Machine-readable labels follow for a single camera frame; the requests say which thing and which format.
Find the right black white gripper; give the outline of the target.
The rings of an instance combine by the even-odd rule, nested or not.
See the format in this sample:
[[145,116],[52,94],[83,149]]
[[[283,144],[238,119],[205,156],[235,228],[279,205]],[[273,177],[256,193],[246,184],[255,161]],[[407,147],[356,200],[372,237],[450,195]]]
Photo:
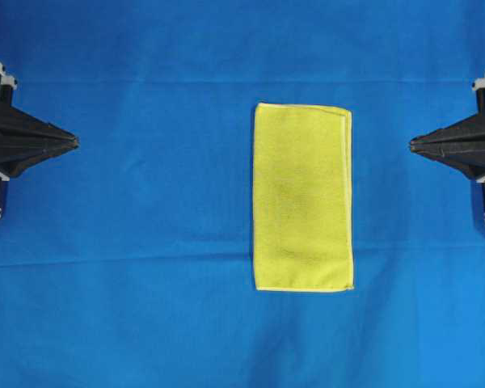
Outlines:
[[[476,93],[479,110],[485,110],[485,76],[474,81],[473,91]],[[482,138],[485,138],[485,112],[413,138],[410,150],[452,167],[468,179],[480,183],[485,221],[485,141],[475,141]]]

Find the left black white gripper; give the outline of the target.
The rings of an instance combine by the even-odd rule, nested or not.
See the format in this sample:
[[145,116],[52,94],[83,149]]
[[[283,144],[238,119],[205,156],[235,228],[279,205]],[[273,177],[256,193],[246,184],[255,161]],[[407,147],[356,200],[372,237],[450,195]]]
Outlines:
[[0,137],[0,219],[5,213],[10,178],[79,147],[79,140],[72,133],[9,106],[16,88],[16,79],[6,73],[0,62],[0,129],[22,136]]

